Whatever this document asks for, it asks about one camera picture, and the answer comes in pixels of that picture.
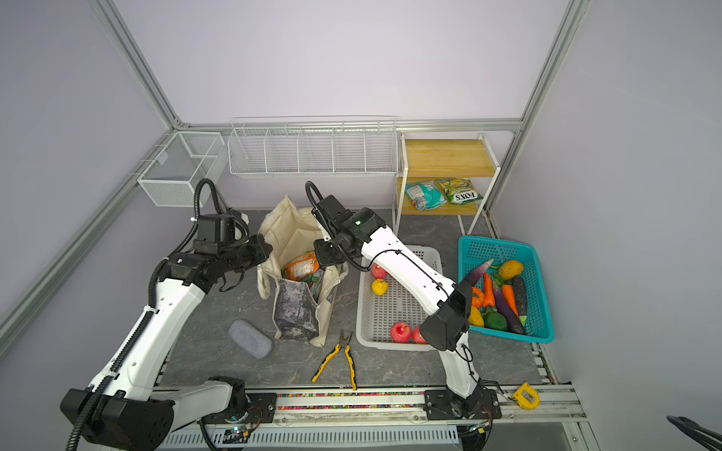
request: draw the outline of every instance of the yellow pliers handle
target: yellow pliers handle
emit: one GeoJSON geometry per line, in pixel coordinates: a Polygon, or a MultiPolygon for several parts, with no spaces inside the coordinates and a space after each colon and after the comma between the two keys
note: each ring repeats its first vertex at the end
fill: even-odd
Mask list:
{"type": "Polygon", "coordinates": [[[356,369],[354,368],[354,359],[351,357],[351,346],[346,346],[346,358],[349,360],[351,367],[351,386],[356,391],[356,369]]]}
{"type": "Polygon", "coordinates": [[[311,382],[315,382],[318,380],[318,376],[321,376],[323,369],[326,368],[326,365],[329,364],[331,359],[333,359],[336,356],[336,354],[339,353],[339,351],[341,351],[341,345],[337,344],[336,348],[329,355],[326,356],[326,358],[323,360],[321,365],[318,367],[318,371],[316,371],[316,375],[313,376],[313,379],[311,379],[311,382]]]}
{"type": "MultiPolygon", "coordinates": [[[[326,356],[321,365],[318,367],[318,371],[316,371],[316,375],[313,376],[311,382],[316,382],[318,380],[318,377],[321,376],[321,373],[326,368],[326,365],[329,364],[331,359],[333,359],[340,351],[341,346],[337,344],[336,348],[326,356]]],[[[356,368],[354,367],[354,359],[351,357],[351,346],[346,346],[344,352],[346,353],[346,359],[349,361],[349,366],[351,367],[351,386],[353,387],[353,390],[356,391],[356,368]]]]}

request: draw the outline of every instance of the robotic arm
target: robotic arm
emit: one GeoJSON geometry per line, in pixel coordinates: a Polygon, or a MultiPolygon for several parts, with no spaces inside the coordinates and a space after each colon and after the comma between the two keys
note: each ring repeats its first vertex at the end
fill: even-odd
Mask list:
{"type": "MultiPolygon", "coordinates": [[[[306,183],[306,193],[324,234],[314,243],[322,266],[348,261],[369,271],[378,263],[429,314],[420,331],[439,350],[447,379],[447,390],[435,398],[431,398],[434,390],[426,392],[427,405],[433,406],[428,411],[436,415],[433,419],[475,417],[484,408],[483,397],[493,393],[474,378],[471,353],[467,353],[471,288],[478,278],[454,283],[411,252],[372,210],[352,213],[333,196],[321,197],[312,182],[306,183]],[[368,267],[353,260],[360,256],[370,260],[368,267]]],[[[194,218],[185,240],[153,272],[148,305],[123,345],[88,388],[71,389],[62,400],[61,411],[74,424],[66,451],[74,451],[81,436],[109,447],[152,451],[169,432],[205,416],[215,413],[228,421],[242,421],[253,408],[243,381],[227,377],[213,377],[169,394],[153,393],[158,372],[183,324],[212,286],[219,279],[225,285],[229,272],[240,273],[242,278],[245,270],[263,263],[272,251],[262,235],[248,236],[241,213],[221,212],[210,180],[196,186],[194,218]],[[199,198],[205,185],[211,189],[216,214],[200,215],[199,198]],[[184,252],[194,235],[192,251],[184,252]]],[[[203,423],[201,431],[205,432],[203,423]]]]}
{"type": "Polygon", "coordinates": [[[333,196],[322,197],[310,181],[306,182],[306,195],[324,233],[324,238],[314,243],[321,266],[347,261],[369,271],[377,263],[409,290],[429,315],[419,331],[441,356],[451,392],[446,400],[451,417],[473,416],[482,408],[484,393],[474,378],[471,352],[467,353],[472,287],[479,281],[478,275],[472,272],[455,283],[411,252],[372,210],[363,208],[353,213],[333,196]],[[368,266],[353,260],[360,256],[370,261],[368,266]]]}
{"type": "Polygon", "coordinates": [[[206,415],[223,412],[232,419],[246,413],[248,399],[241,380],[214,377],[168,395],[152,394],[183,324],[211,287],[219,279],[225,285],[229,272],[242,279],[245,270],[266,261],[272,251],[263,235],[248,236],[244,215],[221,211],[210,180],[199,182],[193,200],[193,228],[153,272],[148,305],[123,345],[87,389],[71,389],[63,398],[60,409],[74,424],[67,451],[77,448],[81,435],[113,448],[154,450],[168,432],[206,415]],[[205,185],[211,189],[216,214],[200,214],[205,185]],[[194,235],[192,251],[184,252],[194,235]]]}

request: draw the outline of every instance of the white wire shelf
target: white wire shelf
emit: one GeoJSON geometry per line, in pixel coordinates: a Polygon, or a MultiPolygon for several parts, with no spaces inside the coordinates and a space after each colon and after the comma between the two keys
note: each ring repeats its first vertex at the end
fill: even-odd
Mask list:
{"type": "Polygon", "coordinates": [[[231,120],[228,159],[232,174],[242,178],[396,174],[399,140],[393,118],[261,122],[266,119],[280,118],[231,120]]]}

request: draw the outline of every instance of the orange bell pepper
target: orange bell pepper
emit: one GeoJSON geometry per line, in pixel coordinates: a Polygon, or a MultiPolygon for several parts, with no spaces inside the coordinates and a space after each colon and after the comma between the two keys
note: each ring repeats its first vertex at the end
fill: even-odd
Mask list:
{"type": "Polygon", "coordinates": [[[482,307],[482,301],[484,300],[484,292],[476,287],[472,288],[474,295],[471,297],[471,305],[478,308],[482,307]]]}

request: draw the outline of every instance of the yellow tape measure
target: yellow tape measure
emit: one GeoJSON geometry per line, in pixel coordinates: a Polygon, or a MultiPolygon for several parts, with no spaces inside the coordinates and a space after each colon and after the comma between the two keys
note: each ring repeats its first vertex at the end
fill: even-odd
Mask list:
{"type": "Polygon", "coordinates": [[[525,382],[519,390],[514,393],[514,399],[521,408],[532,410],[539,407],[539,394],[530,384],[525,382]]]}

